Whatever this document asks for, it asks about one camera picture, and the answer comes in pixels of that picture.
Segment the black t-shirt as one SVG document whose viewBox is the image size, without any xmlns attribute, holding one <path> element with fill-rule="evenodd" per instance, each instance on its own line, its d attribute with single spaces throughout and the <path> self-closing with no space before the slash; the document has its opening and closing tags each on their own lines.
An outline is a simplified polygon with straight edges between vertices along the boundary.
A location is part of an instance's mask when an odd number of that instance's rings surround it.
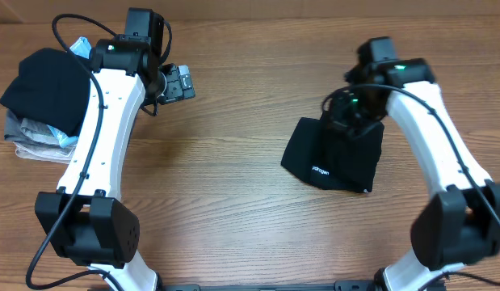
<svg viewBox="0 0 500 291">
<path fill-rule="evenodd" d="M 350 139 L 302 117 L 287 144 L 281 166 L 302 182 L 322 190 L 371 192 L 380 161 L 384 126 Z"/>
</svg>

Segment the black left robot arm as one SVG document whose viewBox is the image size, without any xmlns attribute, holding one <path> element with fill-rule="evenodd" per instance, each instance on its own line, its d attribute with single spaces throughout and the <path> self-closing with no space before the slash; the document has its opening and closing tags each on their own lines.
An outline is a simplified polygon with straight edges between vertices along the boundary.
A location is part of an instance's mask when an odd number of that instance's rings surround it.
<svg viewBox="0 0 500 291">
<path fill-rule="evenodd" d="M 137 216 L 121 202 L 121 175 L 138 111 L 194 97 L 187 66 L 165 64 L 159 36 L 119 34 L 90 54 L 90 94 L 77 148 L 55 192 L 40 192 L 35 214 L 46 247 L 100 275 L 112 290 L 161 290 L 138 251 Z"/>
</svg>

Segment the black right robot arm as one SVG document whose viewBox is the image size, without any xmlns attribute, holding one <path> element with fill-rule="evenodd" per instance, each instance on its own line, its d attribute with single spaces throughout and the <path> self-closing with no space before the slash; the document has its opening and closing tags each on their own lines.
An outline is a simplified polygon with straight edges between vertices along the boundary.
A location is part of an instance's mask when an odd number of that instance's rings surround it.
<svg viewBox="0 0 500 291">
<path fill-rule="evenodd" d="M 500 183 L 469 152 L 422 58 L 359 64 L 321 104 L 332 129 L 362 137 L 390 116 L 422 169 L 430 199 L 410 250 L 379 270 L 369 290 L 428 290 L 500 252 Z"/>
</svg>

